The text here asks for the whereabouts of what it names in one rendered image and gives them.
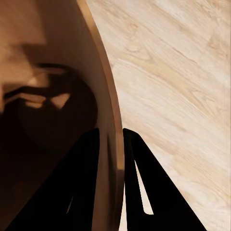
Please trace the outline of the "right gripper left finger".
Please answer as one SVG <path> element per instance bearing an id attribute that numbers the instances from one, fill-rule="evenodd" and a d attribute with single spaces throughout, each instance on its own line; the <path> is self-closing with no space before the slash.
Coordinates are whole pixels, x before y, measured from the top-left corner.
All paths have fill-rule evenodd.
<path id="1" fill-rule="evenodd" d="M 5 231 L 91 231 L 99 149 L 84 133 Z"/>

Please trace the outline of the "trash can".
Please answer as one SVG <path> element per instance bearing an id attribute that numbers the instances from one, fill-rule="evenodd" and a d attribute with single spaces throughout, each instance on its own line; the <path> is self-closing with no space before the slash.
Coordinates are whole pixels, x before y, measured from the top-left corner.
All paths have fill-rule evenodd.
<path id="1" fill-rule="evenodd" d="M 118 95 L 85 0 L 0 0 L 0 231 L 68 151 L 99 129 L 91 231 L 119 231 L 125 153 Z"/>

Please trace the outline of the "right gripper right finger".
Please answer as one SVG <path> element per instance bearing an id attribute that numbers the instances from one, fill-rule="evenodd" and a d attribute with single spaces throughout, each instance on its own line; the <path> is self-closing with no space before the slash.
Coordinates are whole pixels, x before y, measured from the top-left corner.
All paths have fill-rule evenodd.
<path id="1" fill-rule="evenodd" d="M 127 231 L 207 231 L 142 137 L 123 128 Z M 143 210 L 138 170 L 154 215 Z"/>

